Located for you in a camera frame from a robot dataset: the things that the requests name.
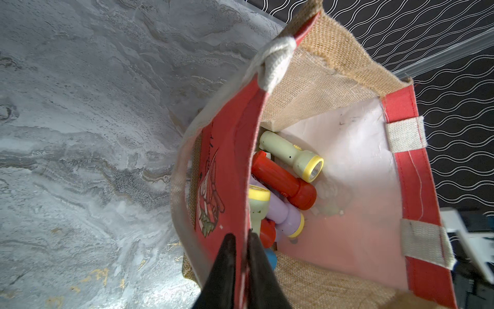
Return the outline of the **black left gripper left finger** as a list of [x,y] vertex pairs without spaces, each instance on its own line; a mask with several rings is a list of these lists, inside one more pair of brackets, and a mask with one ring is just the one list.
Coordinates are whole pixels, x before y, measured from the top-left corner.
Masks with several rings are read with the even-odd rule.
[[236,239],[229,233],[223,239],[207,282],[192,308],[233,308],[235,270]]

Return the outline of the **light green flashlight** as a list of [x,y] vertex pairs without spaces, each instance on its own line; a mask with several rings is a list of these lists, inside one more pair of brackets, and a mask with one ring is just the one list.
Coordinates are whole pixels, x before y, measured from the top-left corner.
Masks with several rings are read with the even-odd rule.
[[307,183],[313,182],[324,167],[324,159],[318,154],[303,150],[278,134],[265,131],[259,139],[259,148],[271,153]]
[[257,185],[249,185],[248,203],[250,207],[250,226],[253,233],[261,235],[261,221],[265,219],[270,207],[271,192]]

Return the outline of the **red flashlight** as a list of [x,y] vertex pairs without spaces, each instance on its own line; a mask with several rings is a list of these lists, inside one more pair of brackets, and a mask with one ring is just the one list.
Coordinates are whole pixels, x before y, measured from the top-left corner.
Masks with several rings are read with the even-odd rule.
[[266,218],[261,220],[259,237],[264,248],[271,248],[277,237],[275,222]]
[[252,158],[252,175],[260,182],[282,194],[296,208],[307,211],[316,202],[316,188],[294,177],[284,168],[267,157],[264,151],[258,151]]

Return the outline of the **blue flashlight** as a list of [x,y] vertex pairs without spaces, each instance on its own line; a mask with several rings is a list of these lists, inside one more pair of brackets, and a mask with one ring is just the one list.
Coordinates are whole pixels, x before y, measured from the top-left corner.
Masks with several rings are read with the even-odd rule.
[[277,266],[277,255],[276,253],[271,249],[271,248],[265,248],[264,250],[266,257],[268,259],[268,262],[271,266],[272,270],[275,270]]

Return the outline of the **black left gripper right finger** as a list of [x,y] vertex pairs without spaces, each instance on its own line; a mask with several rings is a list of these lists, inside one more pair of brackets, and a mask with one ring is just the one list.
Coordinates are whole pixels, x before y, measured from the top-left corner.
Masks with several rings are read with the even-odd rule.
[[247,266],[247,308],[292,308],[277,282],[259,236],[251,230],[248,234]]

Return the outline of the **jute tote bag red trim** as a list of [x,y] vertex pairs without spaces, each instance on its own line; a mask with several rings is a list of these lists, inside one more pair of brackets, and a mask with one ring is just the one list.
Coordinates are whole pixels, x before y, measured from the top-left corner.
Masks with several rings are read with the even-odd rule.
[[247,308],[248,188],[265,131],[324,159],[309,183],[317,192],[314,206],[298,209],[305,217],[300,236],[275,228],[274,274],[292,308],[457,307],[455,256],[413,82],[374,62],[321,1],[308,1],[184,134],[171,211],[185,278],[203,290],[231,233],[233,308]]

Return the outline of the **lavender flashlight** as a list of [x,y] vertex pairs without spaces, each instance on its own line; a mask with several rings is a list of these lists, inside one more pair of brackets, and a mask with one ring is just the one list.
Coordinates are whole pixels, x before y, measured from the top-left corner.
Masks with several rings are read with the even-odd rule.
[[275,222],[275,228],[288,238],[297,238],[305,226],[304,215],[292,204],[281,200],[273,191],[270,191],[260,181],[250,177],[250,184],[267,189],[270,196],[270,206],[266,218]]

